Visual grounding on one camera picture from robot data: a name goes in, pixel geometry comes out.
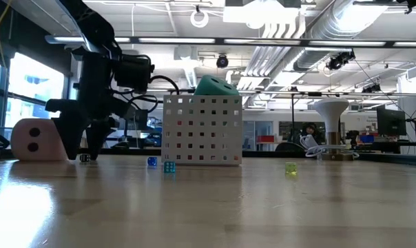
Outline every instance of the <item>white perforated box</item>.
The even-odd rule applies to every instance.
[[[241,96],[164,96],[162,161],[242,162]]]

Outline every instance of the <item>window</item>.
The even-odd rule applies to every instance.
[[[9,92],[47,101],[63,96],[64,75],[27,56],[10,60]]]
[[[5,127],[14,127],[23,118],[52,118],[59,116],[59,112],[47,112],[44,110],[44,107],[20,99],[8,98]]]

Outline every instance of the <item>small cube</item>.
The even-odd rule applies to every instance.
[[[164,163],[164,173],[174,173],[176,172],[176,164],[173,161],[165,161]]]
[[[156,157],[148,157],[147,164],[148,164],[148,166],[152,166],[152,167],[157,166],[158,165],[158,158],[156,158]]]
[[[297,174],[297,164],[293,162],[286,162],[284,164],[286,174]]]
[[[81,154],[81,155],[79,155],[79,160],[81,162],[89,162],[90,161],[90,154]]]

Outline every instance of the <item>white funnel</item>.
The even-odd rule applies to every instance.
[[[349,106],[346,99],[322,99],[313,105],[326,124],[326,133],[338,132],[338,120],[343,111]]]

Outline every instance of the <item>teal object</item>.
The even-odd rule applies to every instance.
[[[176,164],[173,161],[165,161],[164,163],[164,173],[174,173],[176,172]]]
[[[238,90],[225,80],[204,75],[197,85],[194,95],[198,96],[238,96]]]

